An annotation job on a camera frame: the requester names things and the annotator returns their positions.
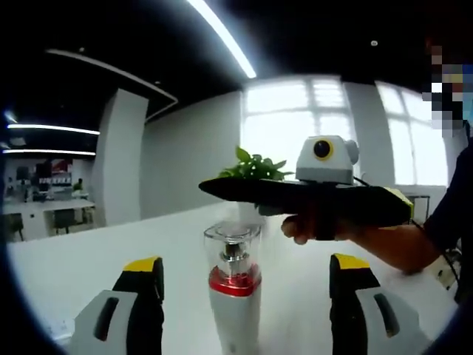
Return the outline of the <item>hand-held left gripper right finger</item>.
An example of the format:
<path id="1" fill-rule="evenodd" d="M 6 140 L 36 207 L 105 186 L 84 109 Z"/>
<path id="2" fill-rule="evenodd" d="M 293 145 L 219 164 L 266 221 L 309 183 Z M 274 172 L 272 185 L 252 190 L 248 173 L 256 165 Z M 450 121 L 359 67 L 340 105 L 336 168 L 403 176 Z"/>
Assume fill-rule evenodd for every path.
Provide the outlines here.
<path id="1" fill-rule="evenodd" d="M 431 345 L 418 312 L 361 259 L 331 255 L 329 295 L 333 354 L 423 354 Z"/>

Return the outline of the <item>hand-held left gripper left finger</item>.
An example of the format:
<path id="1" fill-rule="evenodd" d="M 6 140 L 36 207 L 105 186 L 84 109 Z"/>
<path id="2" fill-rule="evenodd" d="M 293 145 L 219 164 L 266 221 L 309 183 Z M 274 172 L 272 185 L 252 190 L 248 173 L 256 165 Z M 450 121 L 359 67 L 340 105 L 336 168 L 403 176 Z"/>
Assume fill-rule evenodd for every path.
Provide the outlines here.
<path id="1" fill-rule="evenodd" d="M 164 267 L 159 256 L 123 267 L 75 318 L 69 354 L 162 354 Z"/>

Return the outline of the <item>person's right hand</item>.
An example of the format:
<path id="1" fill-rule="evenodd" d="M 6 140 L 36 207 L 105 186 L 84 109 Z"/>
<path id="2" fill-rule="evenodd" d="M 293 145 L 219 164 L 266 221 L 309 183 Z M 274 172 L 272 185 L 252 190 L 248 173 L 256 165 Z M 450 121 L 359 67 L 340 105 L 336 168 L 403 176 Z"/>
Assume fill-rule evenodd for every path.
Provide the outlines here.
<path id="1" fill-rule="evenodd" d="M 377 230 L 373 226 L 360 226 L 348 220 L 337 220 L 333 227 L 332 239 L 337 241 L 356 241 Z M 281 230 L 284 236 L 292 238 L 298 245 L 304 245 L 309 240 L 322 241 L 322 237 L 319 236 L 322 230 L 319 220 L 310 214 L 295 214 L 286 217 L 282 222 Z"/>

